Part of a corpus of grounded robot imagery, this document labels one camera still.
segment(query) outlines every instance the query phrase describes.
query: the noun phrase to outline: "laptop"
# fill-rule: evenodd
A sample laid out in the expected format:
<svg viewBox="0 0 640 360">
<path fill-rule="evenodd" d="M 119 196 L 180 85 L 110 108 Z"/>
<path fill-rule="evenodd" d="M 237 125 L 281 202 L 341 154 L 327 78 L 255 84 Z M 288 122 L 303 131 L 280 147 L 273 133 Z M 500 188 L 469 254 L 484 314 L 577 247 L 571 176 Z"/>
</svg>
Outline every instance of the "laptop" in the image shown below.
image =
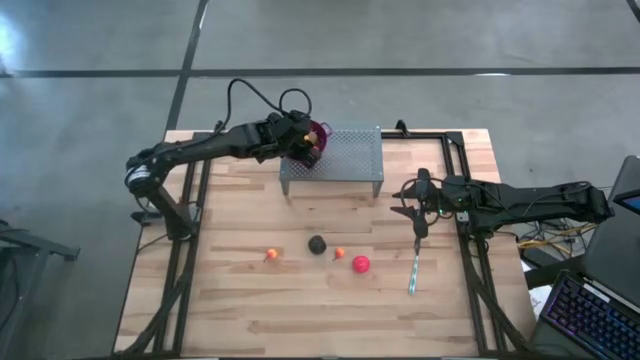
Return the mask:
<svg viewBox="0 0 640 360">
<path fill-rule="evenodd" d="M 563 271 L 531 340 L 543 354 L 640 360 L 640 158 L 624 160 L 578 274 Z"/>
</svg>

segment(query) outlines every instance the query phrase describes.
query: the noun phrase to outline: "wire mesh platform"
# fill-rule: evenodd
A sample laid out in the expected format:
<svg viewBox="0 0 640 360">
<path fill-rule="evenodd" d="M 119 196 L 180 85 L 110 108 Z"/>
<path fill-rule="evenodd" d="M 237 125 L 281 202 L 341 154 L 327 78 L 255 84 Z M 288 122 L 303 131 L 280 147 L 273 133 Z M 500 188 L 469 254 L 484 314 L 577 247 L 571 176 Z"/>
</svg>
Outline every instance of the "wire mesh platform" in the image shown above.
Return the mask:
<svg viewBox="0 0 640 360">
<path fill-rule="evenodd" d="M 372 182 L 373 197 L 377 197 L 384 182 L 380 126 L 338 124 L 332 128 L 322 158 L 313 168 L 282 159 L 282 192 L 289 194 L 291 181 L 360 181 Z"/>
</svg>

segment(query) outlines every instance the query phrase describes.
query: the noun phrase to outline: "wooden tabletop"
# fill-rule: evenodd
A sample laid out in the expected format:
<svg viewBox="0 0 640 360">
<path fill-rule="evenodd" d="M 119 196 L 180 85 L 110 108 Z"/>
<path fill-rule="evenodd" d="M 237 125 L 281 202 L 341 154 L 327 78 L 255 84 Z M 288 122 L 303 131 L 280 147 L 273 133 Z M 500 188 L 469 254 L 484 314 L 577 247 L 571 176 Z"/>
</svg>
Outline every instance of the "wooden tabletop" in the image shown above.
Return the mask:
<svg viewBox="0 0 640 360">
<path fill-rule="evenodd" d="M 461 131 L 473 178 L 499 182 L 488 131 Z M 170 131 L 166 139 L 192 134 Z M 370 183 L 330 182 L 293 182 L 287 198 L 278 181 L 279 159 L 213 160 L 182 355 L 476 354 L 453 220 L 438 221 L 422 241 L 417 291 L 411 296 L 411 223 L 389 210 L 399 204 L 391 194 L 418 168 L 446 175 L 441 145 L 384 140 L 383 156 L 385 181 L 378 199 L 372 198 Z M 165 182 L 176 199 L 185 170 L 175 168 Z M 163 225 L 146 228 L 140 244 L 164 232 Z M 317 234 L 328 245 L 320 256 L 307 247 Z M 515 242 L 497 235 L 490 245 L 498 301 L 528 337 L 535 319 Z M 336 247 L 346 256 L 332 261 Z M 269 248 L 280 256 L 263 262 Z M 131 344 L 157 310 L 169 249 L 163 240 L 138 255 L 116 350 Z M 351 270 L 357 255 L 371 259 L 368 273 Z M 492 344 L 486 308 L 483 317 Z"/>
</svg>

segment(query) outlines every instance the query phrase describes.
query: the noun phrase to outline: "keyboard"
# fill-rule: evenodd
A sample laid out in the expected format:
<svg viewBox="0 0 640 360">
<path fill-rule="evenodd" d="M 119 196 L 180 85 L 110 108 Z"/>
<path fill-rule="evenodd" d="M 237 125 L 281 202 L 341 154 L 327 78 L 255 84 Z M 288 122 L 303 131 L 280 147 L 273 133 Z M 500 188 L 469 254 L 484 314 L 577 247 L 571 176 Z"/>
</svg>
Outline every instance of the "keyboard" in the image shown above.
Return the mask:
<svg viewBox="0 0 640 360">
<path fill-rule="evenodd" d="M 550 300 L 541 317 L 574 342 L 600 358 L 640 360 L 638 313 L 568 273 Z"/>
</svg>

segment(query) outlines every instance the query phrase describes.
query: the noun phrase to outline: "concrete floor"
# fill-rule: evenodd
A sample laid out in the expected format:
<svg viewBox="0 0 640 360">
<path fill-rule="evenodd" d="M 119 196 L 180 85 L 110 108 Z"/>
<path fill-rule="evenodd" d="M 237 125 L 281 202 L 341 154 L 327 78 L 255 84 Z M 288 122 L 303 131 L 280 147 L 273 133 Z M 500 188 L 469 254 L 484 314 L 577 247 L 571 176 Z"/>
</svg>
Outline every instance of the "concrete floor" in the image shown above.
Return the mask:
<svg viewBox="0 0 640 360">
<path fill-rule="evenodd" d="M 180 69 L 198 0 L 5 0 L 13 70 Z M 640 66 L 624 0 L 235 0 L 208 6 L 193 68 Z M 640 75 L 255 79 L 306 89 L 323 121 L 486 127 L 515 186 L 611 185 L 640 152 Z M 228 79 L 191 79 L 179 129 L 224 116 Z M 158 141 L 177 78 L 0 79 L 0 218 L 82 247 L 51 261 L 21 359 L 106 355 L 139 228 L 126 159 Z M 268 110 L 234 90 L 232 124 Z"/>
</svg>

